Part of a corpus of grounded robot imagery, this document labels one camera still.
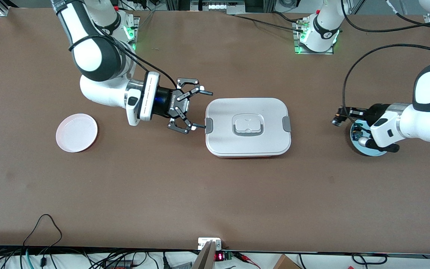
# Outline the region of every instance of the mounting plate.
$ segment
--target mounting plate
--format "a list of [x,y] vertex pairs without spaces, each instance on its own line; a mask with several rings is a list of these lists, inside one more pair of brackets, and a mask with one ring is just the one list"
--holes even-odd
[[[303,22],[307,22],[308,18],[303,18]],[[299,24],[292,22],[292,28],[293,29],[302,29],[304,31],[309,30],[308,25],[304,24],[303,26],[300,26]],[[321,55],[332,55],[334,53],[333,45],[331,45],[330,49],[324,52],[315,52],[310,50],[305,44],[300,42],[300,39],[302,38],[303,33],[299,33],[295,30],[293,30],[293,40],[295,41],[295,52],[297,54],[321,54]]]
[[222,250],[222,240],[218,237],[198,237],[198,250],[202,250],[205,243],[209,241],[215,241],[217,251]]
[[[356,120],[357,124],[360,124],[361,126],[363,126],[363,128],[367,129],[367,130],[371,130],[371,128],[369,128],[369,125],[367,124],[366,121],[363,120]],[[359,144],[358,141],[353,140],[353,137],[351,136],[351,134],[353,133],[354,129],[355,129],[355,125],[352,124],[351,125],[351,129],[350,129],[350,135],[349,135],[349,139],[351,140],[351,143],[353,143],[353,146],[355,147],[355,149],[357,151],[359,151],[362,155],[366,155],[366,156],[372,156],[372,157],[378,157],[381,155],[384,155],[387,153],[387,151],[379,151],[377,149],[372,149],[372,148],[365,148],[362,145]],[[369,133],[365,132],[364,130],[361,131],[363,136],[365,137],[369,137]]]

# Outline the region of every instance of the black cable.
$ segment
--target black cable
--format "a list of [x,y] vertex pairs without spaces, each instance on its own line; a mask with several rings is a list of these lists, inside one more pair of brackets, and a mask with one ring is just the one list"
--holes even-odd
[[121,54],[124,54],[125,56],[129,57],[132,61],[134,61],[142,69],[144,69],[146,72],[148,72],[148,70],[147,70],[147,68],[145,68],[145,66],[143,66],[141,63],[139,63],[136,59],[134,59],[131,55],[128,54],[128,50],[126,48],[122,48],[122,44],[118,43],[118,41],[116,41],[112,36],[109,36],[108,34],[106,34],[106,32],[104,32],[104,31],[99,31],[99,32],[101,32],[103,35],[93,34],[93,35],[85,36],[85,37],[77,40],[76,42],[74,42],[72,45],[70,45],[68,50],[72,51],[75,48],[75,46],[79,45],[80,43],[82,43],[86,40],[89,40],[92,38],[102,38],[102,39],[109,41],[109,43],[111,43],[113,46],[118,48],[118,50],[120,51]]
[[237,18],[242,18],[242,19],[245,19],[245,20],[250,20],[250,21],[253,21],[253,22],[259,22],[261,24],[266,24],[266,25],[273,26],[273,27],[278,27],[278,28],[281,28],[281,29],[287,29],[287,30],[290,30],[290,31],[295,31],[295,32],[303,33],[303,30],[301,30],[301,29],[295,29],[295,28],[291,28],[291,27],[286,27],[286,26],[271,24],[269,22],[263,22],[263,21],[259,21],[259,20],[255,20],[255,19],[252,19],[252,18],[239,16],[239,15],[232,15],[232,16],[237,17]]
[[3,0],[3,2],[5,3],[5,5],[7,5],[8,7],[16,7],[18,8],[17,5],[15,5],[11,0]]
[[134,256],[132,257],[132,267],[138,267],[138,266],[140,266],[142,263],[144,263],[145,262],[145,260],[147,259],[147,252],[145,252],[145,258],[142,260],[142,262],[140,262],[139,264],[134,264],[134,257],[135,257],[135,254],[136,253],[134,253]]
[[85,250],[83,250],[83,252],[84,252],[84,256],[87,258],[87,260],[89,261],[89,264],[92,266],[92,265],[94,265],[94,262],[93,262],[93,260],[92,259],[90,259],[90,257],[89,257],[89,255],[87,255],[87,253],[85,252]]
[[23,250],[24,250],[24,248],[21,247],[21,253],[19,253],[19,266],[21,267],[21,269],[22,269],[22,252],[23,252]]
[[[355,257],[360,257],[363,260],[363,262],[358,262],[355,259]],[[383,257],[384,257],[384,260],[381,261],[381,262],[366,262],[366,260],[364,259],[364,257],[361,254],[359,254],[359,253],[353,253],[353,254],[351,254],[351,259],[353,259],[353,262],[355,262],[355,263],[357,263],[359,265],[364,265],[366,267],[366,269],[368,269],[368,267],[367,267],[368,265],[381,265],[381,264],[385,264],[387,262],[387,256],[383,256]]]
[[353,9],[353,14],[357,14],[357,12],[359,12],[359,10],[363,7],[363,5],[365,4],[366,0],[361,0],[360,2],[358,2],[358,8],[355,10]]
[[140,58],[140,57],[139,57],[138,55],[136,55],[136,54],[133,54],[133,56],[134,56],[135,58],[137,58],[138,60],[140,60],[142,63],[145,63],[145,64],[147,64],[148,66],[150,66],[151,68],[154,68],[155,70],[157,70],[157,71],[161,72],[163,75],[165,75],[165,76],[170,80],[170,82],[172,82],[172,84],[174,84],[174,87],[177,87],[177,84],[175,83],[175,81],[170,77],[170,75],[169,75],[169,74],[165,73],[165,71],[163,71],[162,69],[158,68],[157,66],[152,65],[152,64],[151,64],[151,63],[149,63],[148,61],[146,61],[146,60],[144,60],[144,59]]
[[396,32],[396,31],[401,31],[401,30],[406,30],[406,29],[413,29],[413,28],[417,28],[417,27],[423,27],[423,26],[430,25],[430,22],[426,22],[425,24],[417,24],[417,25],[411,25],[411,26],[399,27],[399,28],[393,28],[393,29],[382,29],[382,30],[364,29],[364,28],[356,26],[355,24],[353,24],[353,22],[351,22],[351,20],[349,20],[348,16],[346,15],[346,11],[345,11],[344,0],[341,0],[341,10],[343,11],[343,15],[345,16],[346,21],[351,26],[353,26],[354,29],[357,29],[357,30],[360,30],[360,31],[363,31],[363,32],[369,32],[369,33],[387,33],[387,32]]
[[148,66],[154,68],[155,70],[161,72],[163,75],[165,75],[170,80],[170,82],[172,82],[172,84],[174,84],[174,87],[177,87],[177,84],[175,83],[175,81],[170,77],[170,75],[168,75],[167,73],[165,73],[165,71],[163,71],[162,69],[160,69],[160,68],[152,65],[151,63],[147,62],[146,60],[140,58],[136,53],[134,53],[133,51],[129,50],[128,48],[121,48],[121,46],[122,46],[121,43],[119,43],[118,41],[116,41],[112,36],[109,36],[106,32],[104,32],[104,31],[99,31],[99,32],[101,32],[103,35],[89,35],[89,36],[83,37],[83,38],[79,39],[78,41],[76,41],[74,44],[72,44],[69,47],[69,51],[71,51],[75,46],[77,46],[78,44],[80,44],[82,41],[85,41],[87,39],[91,39],[91,38],[94,38],[94,37],[99,37],[99,38],[103,38],[104,37],[106,40],[110,41],[111,44],[113,44],[119,50],[121,50],[122,53],[124,53],[125,55],[127,55],[127,57],[129,57],[132,61],[134,61],[140,67],[142,67],[146,72],[148,72],[147,68],[145,68],[145,66],[143,66],[141,63],[139,63],[136,59],[132,58],[131,56],[134,56],[135,58],[137,58],[141,62],[143,62],[143,63],[147,64]]
[[120,254],[122,254],[122,253],[124,253],[126,251],[126,249],[118,249],[118,251],[115,251],[115,252],[112,252],[112,253],[109,253],[109,255],[106,257],[106,258],[104,258],[104,259],[101,259],[100,261],[98,261],[98,262],[95,262],[91,267],[89,267],[88,269],[95,269],[95,268],[97,268],[97,267],[102,267],[102,264],[104,264],[104,267],[106,267],[105,265],[106,265],[106,262],[108,261],[108,260],[110,260],[110,259],[112,259],[112,258],[115,258],[115,257],[117,257],[117,256],[119,256]]
[[405,20],[406,22],[410,22],[412,24],[417,24],[417,25],[423,24],[422,22],[416,22],[416,21],[413,21],[411,19],[408,19],[408,18],[404,17],[403,15],[399,14],[399,12],[396,13],[396,16],[400,17],[401,19]]
[[53,254],[49,253],[49,256],[51,257],[51,261],[53,262],[54,268],[57,269],[56,263],[54,262]]
[[147,256],[149,256],[149,258],[151,258],[154,262],[155,265],[157,266],[157,269],[159,269],[159,264],[157,263],[157,261],[150,255],[150,253],[147,253]]
[[14,251],[4,259],[3,265],[1,266],[1,269],[4,269],[6,267],[7,261],[16,253],[17,249],[14,249]]
[[288,22],[294,22],[294,23],[296,23],[298,20],[302,20],[302,19],[303,19],[303,18],[298,18],[298,19],[294,19],[294,20],[292,20],[292,19],[290,19],[290,18],[286,17],[283,13],[281,13],[281,12],[277,12],[277,11],[272,11],[272,12],[270,12],[270,13],[278,14],[278,15],[280,15],[284,20],[286,20],[286,21],[288,21]]
[[342,91],[342,101],[343,101],[343,110],[344,113],[346,114],[346,118],[348,118],[354,125],[358,126],[359,128],[363,129],[365,132],[367,133],[371,133],[369,130],[363,128],[362,126],[360,126],[360,124],[357,124],[353,118],[351,118],[348,114],[348,110],[346,109],[346,84],[348,82],[348,78],[349,75],[351,74],[351,72],[353,71],[353,69],[356,67],[356,65],[363,60],[364,58],[366,58],[366,56],[370,55],[371,53],[374,53],[376,51],[379,51],[381,49],[385,49],[385,48],[390,48],[390,47],[413,47],[413,48],[420,48],[420,49],[425,49],[425,50],[429,50],[430,51],[430,47],[428,46],[422,46],[422,45],[417,45],[417,44],[391,44],[391,45],[386,45],[386,46],[381,46],[378,48],[375,48],[371,51],[368,51],[367,53],[365,53],[363,56],[361,56],[354,64],[353,66],[351,66],[351,68],[349,69],[348,73],[346,74],[345,77],[345,81],[343,82],[343,91]]
[[32,229],[32,231],[28,234],[28,236],[26,236],[26,238],[24,239],[24,241],[22,242],[22,246],[23,247],[25,247],[26,246],[26,241],[29,239],[29,237],[34,233],[34,231],[36,230],[36,228],[37,228],[37,225],[39,224],[39,221],[41,221],[41,219],[43,218],[43,216],[48,216],[50,219],[51,219],[51,222],[53,223],[53,225],[54,225],[54,227],[57,229],[57,231],[59,232],[59,239],[56,241],[56,242],[54,242],[52,245],[50,245],[49,247],[46,247],[45,249],[43,249],[43,251],[45,251],[46,249],[48,249],[48,248],[50,248],[50,247],[52,247],[52,246],[54,246],[55,244],[57,244],[57,243],[59,243],[59,241],[61,241],[61,239],[63,239],[63,232],[61,231],[61,229],[56,225],[56,223],[54,222],[54,219],[53,219],[53,217],[51,216],[51,215],[49,215],[49,214],[42,214],[39,218],[38,218],[38,220],[37,220],[37,222],[36,222],[36,225],[34,225],[34,228]]
[[[130,8],[131,10],[133,10],[133,11],[136,11],[133,7],[131,7],[130,5],[128,5],[128,3],[125,3],[123,0],[119,0],[121,3],[122,3],[122,5],[126,5],[126,7],[128,7],[128,8]],[[151,9],[150,9],[150,7],[148,7],[147,5],[145,6],[145,8],[147,8],[148,10],[150,10],[150,11],[152,11]]]
[[114,266],[114,267],[118,267],[118,264],[124,259],[127,255],[130,255],[132,253],[134,253],[136,251],[132,251],[132,252],[127,252],[125,254],[123,254],[122,256],[116,258],[110,265]]
[[298,254],[298,256],[300,256],[300,263],[302,264],[303,269],[306,269],[306,267],[304,266],[304,263],[303,263],[302,255]]

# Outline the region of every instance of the green cable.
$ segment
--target green cable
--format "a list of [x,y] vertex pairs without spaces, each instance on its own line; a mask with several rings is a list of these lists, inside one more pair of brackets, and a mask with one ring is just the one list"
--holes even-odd
[[26,259],[28,260],[29,267],[31,267],[31,269],[34,269],[34,266],[32,266],[31,260],[29,259],[29,250],[28,249],[26,249]]

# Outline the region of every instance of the digital display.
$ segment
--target digital display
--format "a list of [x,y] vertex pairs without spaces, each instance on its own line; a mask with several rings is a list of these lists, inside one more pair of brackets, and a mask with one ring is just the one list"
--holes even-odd
[[217,253],[215,253],[215,262],[222,262],[225,260],[225,254],[223,253],[223,251],[217,251]]

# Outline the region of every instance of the white floor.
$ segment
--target white floor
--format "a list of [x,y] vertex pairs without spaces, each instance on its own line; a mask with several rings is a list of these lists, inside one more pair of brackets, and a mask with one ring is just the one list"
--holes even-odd
[[[163,269],[162,253],[152,252],[150,254],[155,260],[157,260],[159,269]],[[274,265],[280,258],[280,254],[270,253],[245,253],[252,261],[256,262],[261,269],[273,269]],[[107,254],[91,254],[89,257],[93,260],[101,260],[106,257]],[[134,264],[139,264],[143,261],[145,254],[137,253],[134,257]],[[196,255],[190,252],[167,252],[167,260],[171,267],[175,267],[187,262],[194,262]],[[288,254],[296,264],[301,267],[300,260],[296,254]],[[55,269],[49,256],[46,256],[48,264],[44,269]],[[53,255],[54,262],[57,269],[89,269],[89,261],[83,255],[75,254],[58,254]],[[133,255],[128,255],[127,260],[131,260]],[[34,269],[40,269],[39,261],[41,256],[30,256]],[[350,256],[330,256],[330,255],[311,255],[304,254],[302,256],[306,269],[348,269],[350,266],[354,269],[365,269],[365,266],[358,265],[352,261]],[[380,262],[383,258],[379,257],[366,257],[367,262]],[[26,260],[26,257],[22,257],[22,268],[31,269]],[[238,259],[226,260],[224,262],[215,262],[215,269],[227,269],[235,266],[234,269],[257,269],[255,266],[240,262]],[[19,264],[19,256],[12,257],[6,265],[7,269],[21,269]],[[139,269],[157,269],[154,261],[147,258]],[[430,259],[408,259],[408,258],[388,258],[387,262],[382,265],[369,265],[368,269],[430,269]]]

